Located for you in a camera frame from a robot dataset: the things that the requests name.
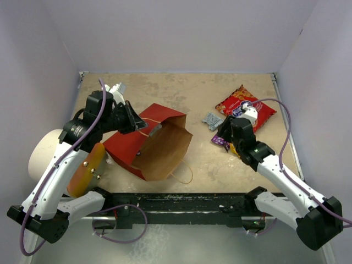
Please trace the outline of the purple candy packet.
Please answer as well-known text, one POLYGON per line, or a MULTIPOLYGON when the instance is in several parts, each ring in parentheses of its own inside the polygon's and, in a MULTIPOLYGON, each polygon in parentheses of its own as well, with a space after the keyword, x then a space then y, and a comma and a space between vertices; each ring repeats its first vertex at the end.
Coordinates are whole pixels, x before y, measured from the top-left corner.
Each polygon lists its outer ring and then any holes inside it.
POLYGON ((229 151, 230 149, 230 146, 229 146, 229 142, 225 141, 223 138, 217 136, 217 135, 214 135, 213 138, 211 139, 212 143, 218 145, 218 146, 222 146, 226 152, 229 151))

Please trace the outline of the red cookie snack bag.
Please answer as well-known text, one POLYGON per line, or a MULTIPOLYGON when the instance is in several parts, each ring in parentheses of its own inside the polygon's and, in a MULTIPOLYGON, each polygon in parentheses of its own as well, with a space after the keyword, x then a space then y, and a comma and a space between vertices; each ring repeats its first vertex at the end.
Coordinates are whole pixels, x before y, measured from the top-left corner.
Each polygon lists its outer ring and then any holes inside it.
POLYGON ((257 100, 258 98, 241 85, 224 101, 217 104, 215 109, 225 116, 250 118, 253 131, 257 132, 271 116, 277 113, 273 108, 257 100))

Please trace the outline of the grey snack packet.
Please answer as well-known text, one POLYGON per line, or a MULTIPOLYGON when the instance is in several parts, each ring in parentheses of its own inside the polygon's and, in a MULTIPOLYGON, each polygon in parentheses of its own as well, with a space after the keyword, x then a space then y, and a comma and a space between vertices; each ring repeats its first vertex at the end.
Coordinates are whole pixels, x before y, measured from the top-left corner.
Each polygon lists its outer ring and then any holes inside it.
POLYGON ((224 119, 216 116, 214 113, 208 112, 204 119, 202 120, 203 123, 208 125, 210 131, 215 131, 222 123, 224 119))

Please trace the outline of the red paper bag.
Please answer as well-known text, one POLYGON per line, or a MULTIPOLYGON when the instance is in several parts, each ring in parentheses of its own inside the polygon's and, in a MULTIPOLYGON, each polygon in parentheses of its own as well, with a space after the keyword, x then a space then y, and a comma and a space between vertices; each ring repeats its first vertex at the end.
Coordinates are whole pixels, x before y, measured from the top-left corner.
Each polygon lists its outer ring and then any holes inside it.
POLYGON ((112 159, 137 177, 150 182, 165 180, 182 162, 192 134, 185 128, 185 113, 152 104, 140 113, 148 127, 130 134, 116 132, 103 144, 112 159), (157 125, 162 129, 149 137, 157 125))

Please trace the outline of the silver mint sachet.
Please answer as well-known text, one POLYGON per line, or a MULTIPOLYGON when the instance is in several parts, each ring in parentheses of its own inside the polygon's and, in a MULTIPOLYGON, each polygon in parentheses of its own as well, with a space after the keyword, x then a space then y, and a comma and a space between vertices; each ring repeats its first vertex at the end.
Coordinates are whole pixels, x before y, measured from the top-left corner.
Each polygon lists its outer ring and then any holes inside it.
POLYGON ((162 124, 157 124, 150 132, 149 132, 149 137, 152 137, 154 133, 156 133, 158 130, 162 129, 162 124))

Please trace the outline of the yellow candy packet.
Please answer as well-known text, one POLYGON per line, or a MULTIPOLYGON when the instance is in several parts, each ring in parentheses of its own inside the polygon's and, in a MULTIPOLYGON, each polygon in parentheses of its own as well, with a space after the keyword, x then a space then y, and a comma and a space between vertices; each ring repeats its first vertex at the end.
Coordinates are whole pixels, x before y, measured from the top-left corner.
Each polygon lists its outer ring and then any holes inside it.
POLYGON ((237 153, 237 151, 236 151, 236 149, 235 149, 235 147, 234 147, 234 145, 232 143, 229 144, 229 149, 231 150, 231 152, 233 154, 235 154, 237 157, 240 158, 240 155, 237 153))

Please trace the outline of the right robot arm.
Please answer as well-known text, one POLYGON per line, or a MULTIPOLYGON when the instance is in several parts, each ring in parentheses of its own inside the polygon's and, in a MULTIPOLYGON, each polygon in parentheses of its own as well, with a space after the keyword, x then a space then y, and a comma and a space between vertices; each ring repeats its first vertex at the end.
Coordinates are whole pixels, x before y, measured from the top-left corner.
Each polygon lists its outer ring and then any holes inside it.
POLYGON ((268 213, 292 227, 300 240, 315 251, 343 231, 340 201, 324 197, 281 165, 279 156, 256 140, 248 119, 226 117, 217 136, 231 142, 241 161, 272 182, 287 198, 280 200, 264 188, 256 188, 244 203, 248 214, 268 213))

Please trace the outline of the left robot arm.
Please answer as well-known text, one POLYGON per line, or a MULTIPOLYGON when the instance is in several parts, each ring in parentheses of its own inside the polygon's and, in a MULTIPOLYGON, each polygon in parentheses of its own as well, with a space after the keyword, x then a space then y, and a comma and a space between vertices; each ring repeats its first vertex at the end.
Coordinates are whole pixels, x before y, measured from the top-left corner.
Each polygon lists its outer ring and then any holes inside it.
POLYGON ((63 127, 53 158, 32 193, 21 205, 11 206, 7 216, 21 224, 22 231, 29 230, 53 244, 81 218, 92 213, 110 214, 111 194, 101 188, 84 190, 83 196, 67 203, 62 203, 61 197, 79 167, 94 175, 97 166, 87 158, 103 134, 128 134, 146 127, 120 92, 92 92, 85 108, 63 127))

